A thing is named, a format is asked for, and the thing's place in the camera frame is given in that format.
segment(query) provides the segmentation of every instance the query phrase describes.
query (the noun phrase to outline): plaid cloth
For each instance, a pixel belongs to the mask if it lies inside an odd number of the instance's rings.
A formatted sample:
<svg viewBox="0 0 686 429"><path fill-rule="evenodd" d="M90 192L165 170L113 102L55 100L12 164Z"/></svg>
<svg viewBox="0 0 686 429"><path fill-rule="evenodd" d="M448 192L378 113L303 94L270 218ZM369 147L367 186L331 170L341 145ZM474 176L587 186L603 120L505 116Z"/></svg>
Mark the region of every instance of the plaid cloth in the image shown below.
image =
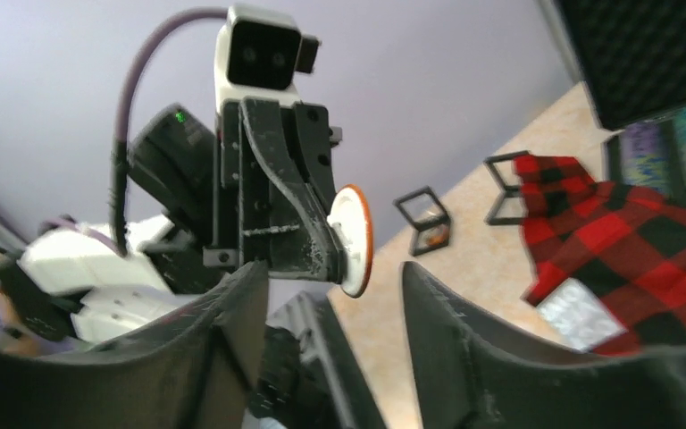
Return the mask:
<svg viewBox="0 0 686 429"><path fill-rule="evenodd" d="M538 277L524 299L537 306L574 278L627 330L593 352L686 345L686 209L649 188L596 183L573 157L519 156L514 168Z"/></svg>

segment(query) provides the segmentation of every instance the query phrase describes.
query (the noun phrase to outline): black clamp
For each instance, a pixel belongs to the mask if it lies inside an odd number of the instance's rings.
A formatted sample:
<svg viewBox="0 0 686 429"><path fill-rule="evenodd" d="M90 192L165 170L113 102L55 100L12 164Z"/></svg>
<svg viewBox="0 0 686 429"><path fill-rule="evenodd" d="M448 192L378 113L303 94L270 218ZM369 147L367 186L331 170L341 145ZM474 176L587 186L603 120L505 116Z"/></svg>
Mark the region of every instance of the black clamp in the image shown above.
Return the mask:
<svg viewBox="0 0 686 429"><path fill-rule="evenodd" d="M431 213L429 217L423 220L414 219L406 210L405 205L421 197L428 197L432 202L431 206L438 213ZM439 248L445 248L450 244L452 232L451 216L431 187L425 186L424 188L409 192L393 201L393 205L396 206L406 221L414 228L414 235L412 236L412 243L409 248L409 254L412 257L418 257Z"/></svg>
<svg viewBox="0 0 686 429"><path fill-rule="evenodd" d="M501 211L501 207L503 207L504 203L506 203L508 199L519 198L522 196L522 194L520 193L521 187L519 185L512 185L504 181L504 178L501 176L501 173L498 171L496 165L508 161L513 161L518 156L529 154L530 152L523 150L521 152L512 152L510 154L488 156L487 158L485 158L485 166L488 168L488 171L490 171L490 175L493 176L493 180L498 184L498 187L501 189L501 193L498 195L496 201L493 203L493 207L490 208L488 215L485 217L486 224L490 226L522 224L524 218L521 216L501 217L498 215Z"/></svg>

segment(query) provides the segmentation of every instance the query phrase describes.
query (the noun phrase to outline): black case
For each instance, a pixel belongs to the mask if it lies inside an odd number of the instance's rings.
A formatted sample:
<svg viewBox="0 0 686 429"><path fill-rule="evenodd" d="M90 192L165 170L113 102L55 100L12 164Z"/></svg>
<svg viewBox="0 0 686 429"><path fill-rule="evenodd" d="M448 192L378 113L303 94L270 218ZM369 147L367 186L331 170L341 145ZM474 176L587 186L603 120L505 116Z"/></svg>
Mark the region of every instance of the black case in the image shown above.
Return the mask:
<svg viewBox="0 0 686 429"><path fill-rule="evenodd" d="M686 0L556 0L601 126L671 117L686 106ZM662 122L671 195L686 184L671 123ZM623 181L619 137L606 143L607 178Z"/></svg>

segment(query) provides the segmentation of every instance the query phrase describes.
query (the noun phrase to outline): table surface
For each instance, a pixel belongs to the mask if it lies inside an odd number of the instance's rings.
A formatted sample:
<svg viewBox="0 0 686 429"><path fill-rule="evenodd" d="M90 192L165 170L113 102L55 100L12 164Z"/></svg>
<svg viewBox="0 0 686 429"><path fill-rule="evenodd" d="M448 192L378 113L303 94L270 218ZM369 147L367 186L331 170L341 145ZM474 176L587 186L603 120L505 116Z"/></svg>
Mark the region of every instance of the table surface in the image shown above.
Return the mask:
<svg viewBox="0 0 686 429"><path fill-rule="evenodd" d="M602 143L610 135L596 125L585 88L579 84L497 154L529 150L535 155L576 156L601 179ZM451 246L415 260L478 306L529 332L560 341L520 299L533 276L519 228L490 227L484 222L498 193L485 167L474 169L441 199L454 219ZM369 287L361 298L350 299L339 289L328 295L386 423L397 429L422 427L400 293L400 266L414 260L408 254L410 240L411 230L405 228L377 252Z"/></svg>

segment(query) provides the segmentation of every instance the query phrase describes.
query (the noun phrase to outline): gray wall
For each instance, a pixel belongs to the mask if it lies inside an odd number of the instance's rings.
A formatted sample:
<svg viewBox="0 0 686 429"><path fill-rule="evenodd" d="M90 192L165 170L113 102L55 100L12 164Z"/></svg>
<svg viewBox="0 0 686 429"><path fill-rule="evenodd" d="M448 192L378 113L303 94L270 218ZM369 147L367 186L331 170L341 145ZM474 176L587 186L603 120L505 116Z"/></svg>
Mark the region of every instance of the gray wall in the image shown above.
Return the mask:
<svg viewBox="0 0 686 429"><path fill-rule="evenodd" d="M0 0L0 202L24 231L65 212L105 219L113 109L130 58L167 15L204 3ZM368 194L378 244L405 226L393 198L425 184L448 190L573 84L535 0L253 3L322 39L316 74L297 84L344 127L337 182ZM212 123L217 29L184 29L160 50L134 131L173 101ZM133 219L158 210L140 191L130 201Z"/></svg>

